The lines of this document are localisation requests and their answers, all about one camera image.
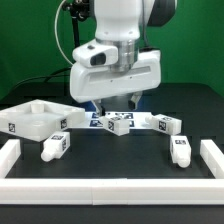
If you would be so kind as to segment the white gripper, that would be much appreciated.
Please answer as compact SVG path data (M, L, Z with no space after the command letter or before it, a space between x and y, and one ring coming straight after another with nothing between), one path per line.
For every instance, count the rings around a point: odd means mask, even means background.
M138 61L126 73L116 73L109 66L86 68L75 63L70 73L70 94L79 103L92 101L99 116L105 108L98 99L157 88L161 82L160 51L140 53ZM141 98L134 93L129 108L135 110Z

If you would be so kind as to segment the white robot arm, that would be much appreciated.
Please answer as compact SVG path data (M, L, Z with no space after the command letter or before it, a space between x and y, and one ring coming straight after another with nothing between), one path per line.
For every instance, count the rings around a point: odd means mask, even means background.
M162 26L175 14L177 0L90 0L96 19L95 38L73 51L70 93L77 102L90 101L99 115L101 100L130 93L135 109L144 90L161 82L160 51L141 49L148 26Z

